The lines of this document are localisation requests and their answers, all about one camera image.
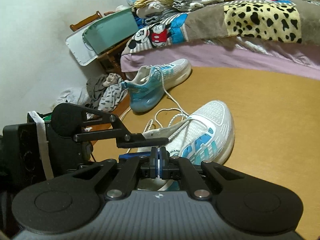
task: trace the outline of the pink bed sheet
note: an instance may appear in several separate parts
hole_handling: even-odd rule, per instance
[[[122,55],[121,69],[123,72],[136,72],[143,65],[162,65],[186,58],[193,66],[258,69],[320,80],[319,51],[318,46],[281,43],[281,51],[273,51],[270,56],[195,41]]]

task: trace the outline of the cartoon print blanket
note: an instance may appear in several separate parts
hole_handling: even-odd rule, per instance
[[[320,45],[319,15],[320,2],[314,0],[224,2],[140,29],[122,54],[228,36]]]

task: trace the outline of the shoelace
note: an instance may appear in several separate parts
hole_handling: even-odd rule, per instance
[[[180,106],[180,104],[167,92],[167,90],[165,89],[164,87],[164,77],[163,77],[163,73],[161,71],[161,66],[160,65],[154,65],[154,66],[144,66],[145,68],[147,69],[151,69],[152,67],[155,67],[155,69],[157,71],[160,72],[160,75],[161,75],[161,82],[162,82],[162,88],[164,90],[164,92],[168,95],[168,97],[177,104],[178,108],[163,108],[163,109],[160,109],[158,112],[156,112],[155,114],[155,118],[154,120],[160,125],[161,128],[163,128],[162,124],[158,121],[157,119],[157,116],[160,112],[162,111],[180,111],[181,113],[180,114],[176,114],[174,117],[172,117],[172,119],[170,120],[169,122],[169,125],[168,127],[171,126],[172,122],[174,121],[174,119],[178,116],[182,116],[182,119],[181,121],[184,120],[184,118],[188,118],[189,117],[189,114]],[[129,113],[131,110],[131,108],[129,107],[128,110],[126,110],[121,116],[120,116],[120,120],[122,121],[124,119],[124,117],[127,115],[127,113]],[[186,120],[186,122],[180,126],[170,137],[169,137],[169,142],[178,134],[180,133],[181,130],[183,130],[186,125],[189,123],[189,121],[191,120],[195,120],[193,118],[188,118],[188,120]],[[149,131],[151,129],[151,126],[153,124],[153,119],[150,119],[148,122],[147,122],[147,125],[145,126],[144,130],[143,130],[143,133],[146,132],[146,131]]]

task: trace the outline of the white and blue sneaker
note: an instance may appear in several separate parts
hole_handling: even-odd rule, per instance
[[[165,145],[170,156],[188,158],[193,164],[204,160],[225,163],[235,141],[234,124],[227,105],[222,101],[211,101],[186,120],[167,128],[149,130],[145,138],[167,137]],[[138,152],[150,151],[151,147],[138,148]],[[161,179],[140,180],[141,189],[166,190],[172,181]]]
[[[178,59],[167,65],[142,66],[132,81],[124,81],[123,86],[130,94],[130,107],[134,112],[145,112],[156,106],[168,90],[183,83],[191,73],[187,59]]]

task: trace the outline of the yellow floor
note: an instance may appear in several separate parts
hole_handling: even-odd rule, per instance
[[[191,76],[170,94],[192,113],[211,100],[227,103],[236,140],[226,166],[285,186],[302,199],[297,231],[307,240],[320,235],[320,82],[258,70],[194,67]],[[130,111],[124,124],[142,132],[161,108],[176,107],[167,96],[150,112]],[[159,114],[167,126],[174,112]],[[115,140],[98,141],[101,161],[125,153]]]

